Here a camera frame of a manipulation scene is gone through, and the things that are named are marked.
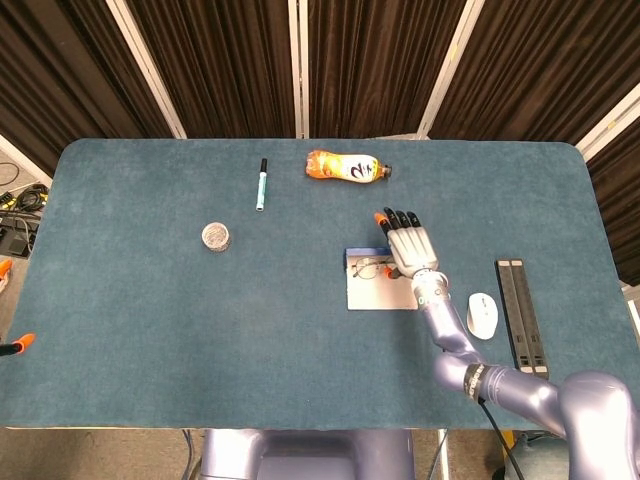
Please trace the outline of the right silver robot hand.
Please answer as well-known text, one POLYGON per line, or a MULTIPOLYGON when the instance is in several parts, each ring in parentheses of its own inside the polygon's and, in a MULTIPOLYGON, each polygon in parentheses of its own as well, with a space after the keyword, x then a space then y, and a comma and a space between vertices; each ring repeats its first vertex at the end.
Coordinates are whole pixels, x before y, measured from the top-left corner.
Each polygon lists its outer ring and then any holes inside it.
POLYGON ((439 261, 426 229, 412 211, 385 207, 374 219, 383 231, 399 273, 413 279, 419 272, 435 271, 439 261))

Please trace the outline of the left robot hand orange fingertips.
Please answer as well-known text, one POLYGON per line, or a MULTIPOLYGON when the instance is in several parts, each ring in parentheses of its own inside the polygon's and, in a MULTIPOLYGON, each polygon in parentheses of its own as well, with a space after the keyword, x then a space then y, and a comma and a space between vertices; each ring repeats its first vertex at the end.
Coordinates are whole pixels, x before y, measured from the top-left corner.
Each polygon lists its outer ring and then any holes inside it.
MULTIPOLYGON (((10 259, 2 260, 0 267, 1 274, 1 291, 4 291, 9 283, 10 271, 13 262, 10 259)), ((1 356, 12 356, 23 354, 35 341, 36 335, 34 333, 26 333, 19 339, 11 343, 1 344, 1 356)))

